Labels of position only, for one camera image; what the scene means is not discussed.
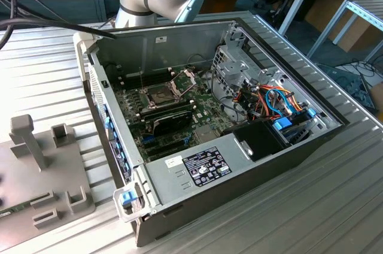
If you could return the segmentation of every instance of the cardboard box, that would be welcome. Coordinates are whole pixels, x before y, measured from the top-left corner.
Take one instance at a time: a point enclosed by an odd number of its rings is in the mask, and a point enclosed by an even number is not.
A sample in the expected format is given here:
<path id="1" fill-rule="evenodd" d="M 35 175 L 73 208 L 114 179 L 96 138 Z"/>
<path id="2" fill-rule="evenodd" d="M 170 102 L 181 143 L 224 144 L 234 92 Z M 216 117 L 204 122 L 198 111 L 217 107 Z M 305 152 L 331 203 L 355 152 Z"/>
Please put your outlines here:
<path id="1" fill-rule="evenodd" d="M 375 107 L 379 110 L 376 117 L 383 122 L 383 82 L 371 88 L 370 93 Z"/>

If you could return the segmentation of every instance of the slotted aluminum surface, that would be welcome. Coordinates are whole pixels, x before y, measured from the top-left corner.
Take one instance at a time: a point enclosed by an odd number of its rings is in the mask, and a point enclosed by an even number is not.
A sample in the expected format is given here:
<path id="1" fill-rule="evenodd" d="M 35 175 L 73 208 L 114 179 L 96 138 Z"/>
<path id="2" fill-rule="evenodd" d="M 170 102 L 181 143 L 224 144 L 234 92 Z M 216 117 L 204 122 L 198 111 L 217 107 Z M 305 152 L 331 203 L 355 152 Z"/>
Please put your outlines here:
<path id="1" fill-rule="evenodd" d="M 349 0 L 346 8 L 383 31 L 383 0 Z"/>
<path id="2" fill-rule="evenodd" d="M 299 167 L 137 249 L 130 224 L 118 220 L 110 199 L 114 183 L 81 90 L 72 32 L 18 31 L 7 50 L 0 52 L 1 73 L 5 71 L 9 79 L 2 91 L 16 96 L 11 102 L 15 106 L 2 107 L 32 108 L 39 115 L 37 128 L 41 130 L 63 120 L 75 126 L 98 206 L 93 214 L 9 253 L 381 252 L 382 126 L 260 18 L 237 12 L 204 14 L 196 20 L 232 17 L 247 22 L 328 99 L 351 122 L 347 129 Z M 254 55 L 261 62 L 265 59 L 261 53 Z"/>

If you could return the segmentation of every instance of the green circuit board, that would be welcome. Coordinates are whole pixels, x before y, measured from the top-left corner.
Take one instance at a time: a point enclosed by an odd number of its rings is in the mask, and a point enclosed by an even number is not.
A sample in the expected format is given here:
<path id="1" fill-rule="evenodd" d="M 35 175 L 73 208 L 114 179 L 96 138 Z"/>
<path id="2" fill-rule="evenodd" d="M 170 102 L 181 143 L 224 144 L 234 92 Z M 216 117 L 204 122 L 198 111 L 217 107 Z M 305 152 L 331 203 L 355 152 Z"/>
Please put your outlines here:
<path id="1" fill-rule="evenodd" d="M 173 71 L 179 73 L 184 68 L 175 68 Z M 126 90 L 121 86 L 114 86 L 114 93 L 120 108 L 132 133 L 137 148 L 146 162 L 150 162 L 188 147 L 193 147 L 220 136 L 221 131 L 235 124 L 235 117 L 229 117 L 220 108 L 220 104 L 212 97 L 209 92 L 209 83 L 206 76 L 194 77 L 196 84 L 183 96 L 181 101 L 194 100 L 196 107 L 192 109 L 192 121 L 186 127 L 165 134 L 153 139 L 153 143 L 144 143 L 145 138 L 152 135 L 148 129 L 148 123 L 142 122 L 137 113 L 143 108 L 148 107 L 149 101 L 142 89 Z M 182 93 L 192 84 L 190 78 L 181 74 L 175 80 L 177 89 Z M 164 83 L 147 86 L 156 99 L 161 103 L 172 103 Z"/>

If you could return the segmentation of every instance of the blue latch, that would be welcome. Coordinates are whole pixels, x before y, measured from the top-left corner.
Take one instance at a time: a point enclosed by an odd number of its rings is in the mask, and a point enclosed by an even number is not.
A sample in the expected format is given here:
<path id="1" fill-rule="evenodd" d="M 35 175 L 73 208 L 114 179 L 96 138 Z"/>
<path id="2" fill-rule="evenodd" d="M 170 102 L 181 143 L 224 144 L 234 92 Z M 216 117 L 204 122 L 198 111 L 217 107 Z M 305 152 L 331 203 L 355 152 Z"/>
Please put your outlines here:
<path id="1" fill-rule="evenodd" d="M 109 123 L 110 123 L 110 117 L 108 116 L 108 117 L 105 119 L 105 129 L 108 129 L 108 128 L 109 128 Z"/>
<path id="2" fill-rule="evenodd" d="M 287 117 L 282 117 L 274 120 L 274 126 L 277 128 L 277 130 L 282 130 L 290 125 L 292 125 L 292 123 Z"/>
<path id="3" fill-rule="evenodd" d="M 128 190 L 121 193 L 120 198 L 118 200 L 120 200 L 120 203 L 122 206 L 127 206 L 128 204 L 130 204 L 137 198 L 138 198 L 137 193 L 135 192 L 134 189 L 132 189 L 132 190 Z"/>
<path id="4" fill-rule="evenodd" d="M 314 109 L 312 109 L 312 108 L 309 108 L 309 109 L 307 110 L 307 112 L 308 112 L 308 114 L 309 114 L 312 118 L 314 118 L 314 116 L 317 115 L 317 112 L 316 112 Z"/>

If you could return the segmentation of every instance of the power supply label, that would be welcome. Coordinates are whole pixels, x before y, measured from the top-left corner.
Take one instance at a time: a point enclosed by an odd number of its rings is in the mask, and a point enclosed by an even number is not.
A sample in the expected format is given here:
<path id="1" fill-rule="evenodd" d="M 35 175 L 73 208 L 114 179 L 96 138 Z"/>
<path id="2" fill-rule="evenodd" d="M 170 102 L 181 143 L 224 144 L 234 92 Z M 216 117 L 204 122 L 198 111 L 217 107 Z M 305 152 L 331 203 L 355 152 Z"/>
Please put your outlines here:
<path id="1" fill-rule="evenodd" d="M 196 186 L 201 187 L 231 173 L 216 147 L 182 159 Z"/>

